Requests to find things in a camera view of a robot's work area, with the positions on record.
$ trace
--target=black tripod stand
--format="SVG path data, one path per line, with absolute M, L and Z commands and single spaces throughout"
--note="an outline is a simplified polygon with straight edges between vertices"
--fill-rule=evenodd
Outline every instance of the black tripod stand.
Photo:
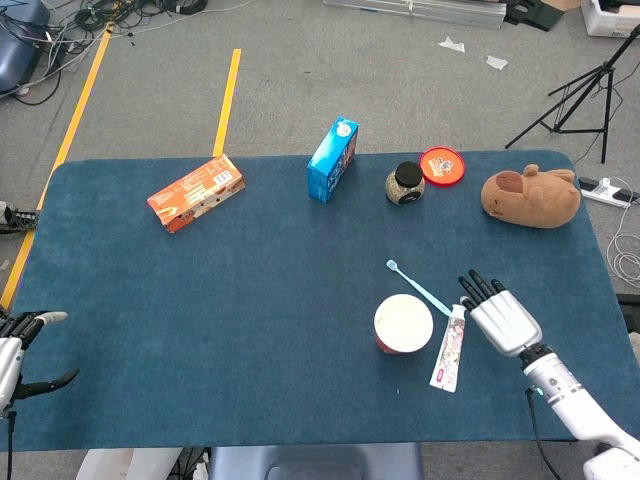
M 554 93 L 558 93 L 560 90 L 564 90 L 562 95 L 562 100 L 556 103 L 553 107 L 547 110 L 540 118 L 538 118 L 535 122 L 525 128 L 516 138 L 511 140 L 504 148 L 509 148 L 511 145 L 520 140 L 524 135 L 526 135 L 533 127 L 540 124 L 550 132 L 555 133 L 602 133 L 602 159 L 601 163 L 604 163 L 606 155 L 607 155 L 607 137 L 609 134 L 609 120 L 610 120 L 610 112 L 611 112 L 611 93 L 613 91 L 613 71 L 615 70 L 613 64 L 622 56 L 624 51 L 629 48 L 629 45 L 633 42 L 633 40 L 640 35 L 640 25 L 633 29 L 629 38 L 625 40 L 625 42 L 620 46 L 618 51 L 613 54 L 613 56 L 601 66 L 594 68 L 593 70 L 588 71 L 584 75 L 580 75 L 578 78 L 571 80 L 569 83 L 561 86 L 560 88 L 556 88 L 554 91 L 549 92 L 549 96 Z M 580 106 L 580 104 L 584 101 L 585 98 L 591 93 L 591 91 L 600 86 L 600 80 L 604 77 L 607 77 L 607 100 L 605 103 L 604 110 L 604 124 L 601 128 L 583 128 L 579 130 L 567 130 L 562 128 L 565 122 L 569 119 L 569 117 L 576 111 L 576 109 Z M 583 82 L 578 85 L 574 90 L 569 91 L 569 87 L 574 85 L 575 83 Z M 564 105 L 569 101 L 571 97 L 576 95 L 578 92 L 582 90 L 582 94 L 578 97 L 578 99 L 571 105 L 567 113 L 564 115 Z M 545 119 L 556 110 L 559 110 L 558 116 L 553 124 L 553 126 L 549 126 L 545 123 Z

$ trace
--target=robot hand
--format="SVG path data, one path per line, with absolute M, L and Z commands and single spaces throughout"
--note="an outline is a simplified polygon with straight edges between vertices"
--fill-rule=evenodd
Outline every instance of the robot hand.
M 42 327 L 65 318 L 65 312 L 26 312 L 0 320 L 0 418 L 7 415 L 14 400 L 58 390 L 78 374 L 76 369 L 52 382 L 22 383 L 20 371 L 29 345 Z
M 622 430 L 542 341 L 533 316 L 498 280 L 491 286 L 469 271 L 478 290 L 458 281 L 469 297 L 460 299 L 489 341 L 504 355 L 519 356 L 522 370 L 562 423 L 578 440 L 599 440 L 612 448 L 584 464 L 588 480 L 640 478 L 640 441 Z

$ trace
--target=white cup lid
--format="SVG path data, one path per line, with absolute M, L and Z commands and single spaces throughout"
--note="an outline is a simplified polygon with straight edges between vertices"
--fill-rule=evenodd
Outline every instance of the white cup lid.
M 392 295 L 374 316 L 378 338 L 396 352 L 409 353 L 424 347 L 433 333 L 429 308 L 413 295 Z

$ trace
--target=blue tablecloth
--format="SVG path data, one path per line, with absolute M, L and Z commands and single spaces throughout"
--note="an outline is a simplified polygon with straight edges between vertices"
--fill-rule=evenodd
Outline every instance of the blue tablecloth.
M 55 173 L 14 311 L 66 310 L 25 360 L 25 381 L 80 375 L 16 405 L 18 449 L 531 439 L 519 361 L 469 321 L 458 391 L 429 386 L 447 319 L 417 354 L 376 347 L 379 303 L 446 303 L 475 268 L 510 288 L 603 407 L 640 433 L 640 374 L 584 206 L 536 230 L 487 216 L 492 174 L 567 167 L 554 152 L 467 152 L 465 178 L 419 202 L 385 198 L 415 153 L 357 155 L 323 205 L 306 156 L 234 158 L 245 191 L 170 235 L 147 197 L 205 159 L 100 160 Z M 569 432 L 540 400 L 540 432 Z

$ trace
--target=plush toy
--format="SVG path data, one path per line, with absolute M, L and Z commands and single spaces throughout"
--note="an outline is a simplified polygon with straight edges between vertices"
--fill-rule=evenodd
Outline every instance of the plush toy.
M 580 206 L 571 170 L 539 171 L 527 165 L 524 173 L 505 171 L 482 187 L 482 206 L 494 218 L 527 227 L 555 228 L 571 220 Z

